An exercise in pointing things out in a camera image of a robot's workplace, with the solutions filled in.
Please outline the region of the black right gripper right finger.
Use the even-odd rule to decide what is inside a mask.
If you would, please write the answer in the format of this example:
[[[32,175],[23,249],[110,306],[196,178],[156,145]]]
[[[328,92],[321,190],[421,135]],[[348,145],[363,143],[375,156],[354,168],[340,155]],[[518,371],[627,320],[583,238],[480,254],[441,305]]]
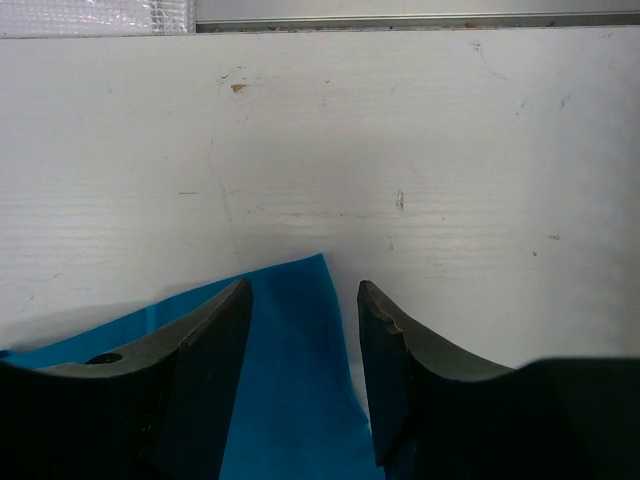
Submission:
[[[375,461],[389,479],[635,479],[639,362],[546,358],[509,368],[357,295]]]

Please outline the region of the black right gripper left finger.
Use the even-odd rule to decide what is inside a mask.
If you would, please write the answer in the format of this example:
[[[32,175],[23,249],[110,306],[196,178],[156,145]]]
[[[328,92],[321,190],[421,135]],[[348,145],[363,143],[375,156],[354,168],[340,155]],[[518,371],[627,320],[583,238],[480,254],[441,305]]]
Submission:
[[[215,479],[253,306],[233,282],[184,317],[83,362],[1,366],[5,479]]]

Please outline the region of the blue t shirt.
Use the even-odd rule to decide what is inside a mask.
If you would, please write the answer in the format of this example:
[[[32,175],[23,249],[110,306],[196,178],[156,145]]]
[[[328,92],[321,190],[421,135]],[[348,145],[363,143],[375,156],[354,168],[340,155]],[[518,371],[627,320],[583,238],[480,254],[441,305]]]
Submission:
[[[252,321],[222,478],[383,478],[324,256],[246,276]]]

